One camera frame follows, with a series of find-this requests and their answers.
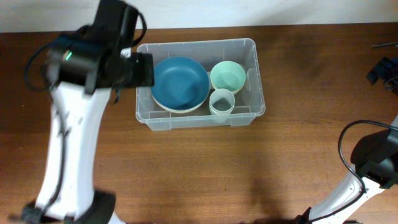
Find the blue plate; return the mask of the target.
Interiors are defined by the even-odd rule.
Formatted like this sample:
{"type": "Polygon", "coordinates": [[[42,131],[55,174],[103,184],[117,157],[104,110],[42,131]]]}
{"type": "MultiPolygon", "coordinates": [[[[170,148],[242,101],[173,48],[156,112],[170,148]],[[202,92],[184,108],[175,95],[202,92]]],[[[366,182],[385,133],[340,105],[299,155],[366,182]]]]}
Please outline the blue plate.
{"type": "Polygon", "coordinates": [[[187,57],[171,57],[154,68],[155,85],[150,88],[160,105],[175,111],[200,106],[210,92],[210,79],[201,64],[187,57]]]}

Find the cream plate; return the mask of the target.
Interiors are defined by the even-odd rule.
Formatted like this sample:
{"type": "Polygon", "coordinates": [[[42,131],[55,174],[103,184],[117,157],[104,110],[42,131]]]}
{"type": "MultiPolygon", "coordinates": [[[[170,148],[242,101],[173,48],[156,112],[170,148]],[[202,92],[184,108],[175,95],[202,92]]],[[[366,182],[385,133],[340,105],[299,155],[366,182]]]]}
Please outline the cream plate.
{"type": "Polygon", "coordinates": [[[171,95],[169,93],[153,93],[154,101],[166,111],[184,114],[198,109],[206,99],[209,93],[184,93],[179,95],[171,95]]]}

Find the grey cup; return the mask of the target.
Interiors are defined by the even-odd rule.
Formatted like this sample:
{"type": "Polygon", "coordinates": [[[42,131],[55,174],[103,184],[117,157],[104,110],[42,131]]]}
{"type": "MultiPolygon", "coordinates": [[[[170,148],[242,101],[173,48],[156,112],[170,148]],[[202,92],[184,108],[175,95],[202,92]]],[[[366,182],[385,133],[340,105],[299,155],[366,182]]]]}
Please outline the grey cup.
{"type": "Polygon", "coordinates": [[[210,95],[209,108],[225,111],[230,108],[234,109],[234,105],[235,96],[227,89],[217,89],[210,95]]]}

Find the green bowl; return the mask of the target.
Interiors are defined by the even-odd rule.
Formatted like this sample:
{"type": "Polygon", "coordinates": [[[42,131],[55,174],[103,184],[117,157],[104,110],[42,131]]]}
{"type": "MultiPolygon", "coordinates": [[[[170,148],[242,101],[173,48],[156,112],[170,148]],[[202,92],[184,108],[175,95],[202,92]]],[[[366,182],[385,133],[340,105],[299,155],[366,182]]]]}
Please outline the green bowl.
{"type": "Polygon", "coordinates": [[[214,89],[234,91],[242,88],[246,82],[244,68],[232,61],[217,63],[210,72],[210,82],[214,89]]]}

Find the yellow bowl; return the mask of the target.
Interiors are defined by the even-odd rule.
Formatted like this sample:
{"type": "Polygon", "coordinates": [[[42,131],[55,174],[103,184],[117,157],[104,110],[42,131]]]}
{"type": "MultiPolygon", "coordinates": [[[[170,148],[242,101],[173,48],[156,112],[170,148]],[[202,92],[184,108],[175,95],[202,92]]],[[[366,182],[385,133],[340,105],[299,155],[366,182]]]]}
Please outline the yellow bowl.
{"type": "Polygon", "coordinates": [[[240,91],[243,91],[243,90],[244,90],[244,87],[242,87],[242,88],[240,88],[240,89],[238,89],[238,90],[232,91],[232,94],[233,94],[233,95],[236,95],[236,94],[238,94],[240,91]]]}

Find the cream cup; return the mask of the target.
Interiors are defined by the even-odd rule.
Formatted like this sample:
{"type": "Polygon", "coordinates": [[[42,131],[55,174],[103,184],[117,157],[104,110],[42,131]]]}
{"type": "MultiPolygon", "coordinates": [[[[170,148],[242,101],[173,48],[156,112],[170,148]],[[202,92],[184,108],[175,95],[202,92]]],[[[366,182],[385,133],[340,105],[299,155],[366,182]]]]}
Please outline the cream cup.
{"type": "Polygon", "coordinates": [[[231,114],[232,111],[233,111],[233,108],[230,108],[229,110],[225,110],[225,111],[220,111],[220,110],[216,110],[214,108],[210,108],[210,113],[215,116],[227,116],[227,115],[231,114]]]}

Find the green cup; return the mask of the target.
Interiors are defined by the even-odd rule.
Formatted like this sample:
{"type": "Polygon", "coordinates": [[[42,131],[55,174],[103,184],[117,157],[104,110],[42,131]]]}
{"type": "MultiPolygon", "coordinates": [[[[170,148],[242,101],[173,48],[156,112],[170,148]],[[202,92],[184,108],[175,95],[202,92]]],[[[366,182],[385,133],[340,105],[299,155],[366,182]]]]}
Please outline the green cup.
{"type": "Polygon", "coordinates": [[[229,114],[216,114],[215,115],[215,123],[225,123],[229,119],[229,114]]]}

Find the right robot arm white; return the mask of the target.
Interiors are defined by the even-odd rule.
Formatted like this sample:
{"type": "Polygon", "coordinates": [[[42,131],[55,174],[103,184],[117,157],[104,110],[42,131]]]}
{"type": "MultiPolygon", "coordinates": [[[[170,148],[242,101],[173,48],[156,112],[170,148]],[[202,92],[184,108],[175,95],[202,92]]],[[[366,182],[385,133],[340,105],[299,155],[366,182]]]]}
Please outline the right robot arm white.
{"type": "Polygon", "coordinates": [[[338,154],[347,175],[326,199],[297,216],[295,223],[348,223],[347,219],[366,201],[397,184],[397,120],[392,124],[371,120],[347,124],[338,138],[338,154]],[[343,138],[349,128],[358,124],[383,130],[361,138],[347,162],[343,138]]]}

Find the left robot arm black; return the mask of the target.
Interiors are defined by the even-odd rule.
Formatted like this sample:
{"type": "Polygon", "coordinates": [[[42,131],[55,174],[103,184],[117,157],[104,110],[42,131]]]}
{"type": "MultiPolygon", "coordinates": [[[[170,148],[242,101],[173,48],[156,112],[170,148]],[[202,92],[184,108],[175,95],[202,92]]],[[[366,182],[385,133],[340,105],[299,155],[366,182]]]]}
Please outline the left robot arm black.
{"type": "Polygon", "coordinates": [[[119,223],[114,194],[93,185],[101,119],[111,96],[153,86],[151,54],[134,53],[144,16],[125,1],[101,0],[92,24],[43,46],[44,90],[52,99],[49,151],[38,197],[16,223],[119,223]]]}

